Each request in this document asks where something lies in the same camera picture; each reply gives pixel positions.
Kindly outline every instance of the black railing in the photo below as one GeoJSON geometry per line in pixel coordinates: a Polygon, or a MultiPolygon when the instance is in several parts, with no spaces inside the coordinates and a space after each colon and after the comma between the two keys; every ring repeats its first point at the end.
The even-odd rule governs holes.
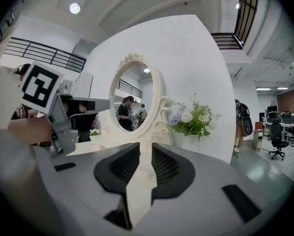
{"type": "Polygon", "coordinates": [[[11,38],[4,53],[53,64],[79,73],[87,61],[75,54],[17,37],[11,38]]]}
{"type": "Polygon", "coordinates": [[[141,98],[142,96],[142,91],[135,88],[134,86],[132,86],[131,84],[127,83],[126,81],[123,81],[122,79],[120,79],[116,85],[116,88],[121,90],[121,91],[124,91],[124,92],[127,92],[127,93],[130,93],[132,94],[133,96],[137,96],[139,98],[141,98]]]}
{"type": "Polygon", "coordinates": [[[242,44],[239,43],[234,33],[212,33],[211,35],[220,50],[242,49],[242,44]]]}
{"type": "Polygon", "coordinates": [[[259,0],[240,0],[234,33],[243,46],[253,25],[258,1],[259,0]]]}

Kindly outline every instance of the brick wall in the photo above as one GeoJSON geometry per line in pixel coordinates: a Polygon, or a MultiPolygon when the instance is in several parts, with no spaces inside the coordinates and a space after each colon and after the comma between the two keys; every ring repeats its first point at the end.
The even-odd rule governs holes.
{"type": "Polygon", "coordinates": [[[294,113],[294,90],[277,96],[278,111],[290,111],[294,113]]]}

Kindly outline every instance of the gray floor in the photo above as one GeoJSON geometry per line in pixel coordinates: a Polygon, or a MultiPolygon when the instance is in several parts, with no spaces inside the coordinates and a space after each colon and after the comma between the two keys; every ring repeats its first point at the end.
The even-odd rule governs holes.
{"type": "Polygon", "coordinates": [[[283,149],[285,159],[280,156],[271,160],[268,150],[274,150],[271,141],[263,138],[260,152],[255,152],[248,147],[242,147],[240,153],[232,156],[230,165],[246,175],[258,185],[272,201],[283,194],[289,193],[294,187],[294,147],[283,149]]]}

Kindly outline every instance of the office chair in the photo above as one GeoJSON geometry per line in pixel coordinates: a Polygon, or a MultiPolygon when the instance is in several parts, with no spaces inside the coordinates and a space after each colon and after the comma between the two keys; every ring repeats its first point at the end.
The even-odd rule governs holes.
{"type": "Polygon", "coordinates": [[[279,124],[278,120],[275,120],[273,124],[271,125],[271,133],[272,133],[272,141],[271,144],[277,148],[275,151],[270,151],[268,154],[274,153],[271,159],[274,159],[276,155],[280,155],[282,157],[282,161],[284,160],[285,153],[281,152],[282,148],[285,148],[289,145],[288,142],[282,141],[282,135],[281,135],[281,125],[279,124]]]}

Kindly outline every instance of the computer monitor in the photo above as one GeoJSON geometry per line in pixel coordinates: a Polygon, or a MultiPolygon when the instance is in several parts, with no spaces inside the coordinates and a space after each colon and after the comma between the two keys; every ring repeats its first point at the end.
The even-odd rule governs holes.
{"type": "Polygon", "coordinates": [[[265,113],[260,113],[260,121],[263,121],[264,117],[265,117],[265,113]]]}
{"type": "Polygon", "coordinates": [[[291,116],[291,112],[281,114],[281,118],[291,118],[291,116]]]}
{"type": "Polygon", "coordinates": [[[277,112],[268,113],[268,118],[277,118],[277,112]]]}
{"type": "Polygon", "coordinates": [[[277,112],[277,106],[267,107],[267,111],[270,112],[277,112]]]}
{"type": "Polygon", "coordinates": [[[294,123],[294,117],[290,117],[290,118],[281,118],[281,122],[284,124],[293,124],[294,123]]]}

